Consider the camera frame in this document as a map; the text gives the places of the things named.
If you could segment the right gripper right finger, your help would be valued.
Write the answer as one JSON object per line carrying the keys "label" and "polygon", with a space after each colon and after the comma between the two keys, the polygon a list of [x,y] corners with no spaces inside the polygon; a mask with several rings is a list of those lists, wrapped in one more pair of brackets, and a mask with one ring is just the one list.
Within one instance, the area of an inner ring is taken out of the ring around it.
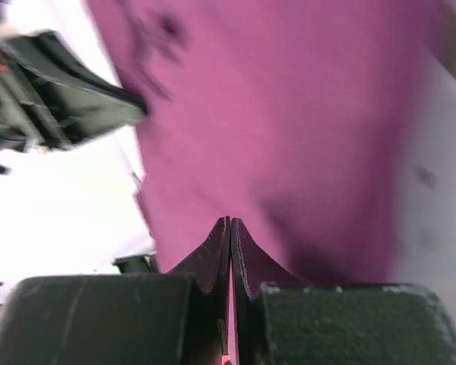
{"label": "right gripper right finger", "polygon": [[291,275],[231,223],[239,364],[456,364],[440,299],[412,284],[318,287]]}

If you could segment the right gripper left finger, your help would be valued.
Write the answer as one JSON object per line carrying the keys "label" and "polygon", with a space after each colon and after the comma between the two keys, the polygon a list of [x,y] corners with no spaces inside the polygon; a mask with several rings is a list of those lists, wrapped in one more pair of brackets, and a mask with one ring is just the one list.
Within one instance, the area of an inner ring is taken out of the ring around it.
{"label": "right gripper left finger", "polygon": [[219,364],[230,219],[166,274],[28,278],[0,307],[0,364]]}

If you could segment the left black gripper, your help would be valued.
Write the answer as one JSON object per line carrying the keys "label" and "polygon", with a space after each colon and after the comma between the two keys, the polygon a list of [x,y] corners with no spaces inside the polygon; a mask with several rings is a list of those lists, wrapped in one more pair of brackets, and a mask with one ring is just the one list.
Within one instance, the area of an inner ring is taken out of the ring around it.
{"label": "left black gripper", "polygon": [[146,115],[140,97],[95,75],[55,32],[0,41],[0,151],[24,153],[29,141],[71,150]]}

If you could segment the purple cloth mat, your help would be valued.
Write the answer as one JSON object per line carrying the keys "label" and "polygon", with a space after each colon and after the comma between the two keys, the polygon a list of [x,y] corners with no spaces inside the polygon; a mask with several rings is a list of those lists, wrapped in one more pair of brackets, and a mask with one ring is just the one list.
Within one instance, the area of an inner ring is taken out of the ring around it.
{"label": "purple cloth mat", "polygon": [[90,1],[147,104],[138,193],[163,270],[224,215],[293,274],[381,281],[394,165],[443,1]]}

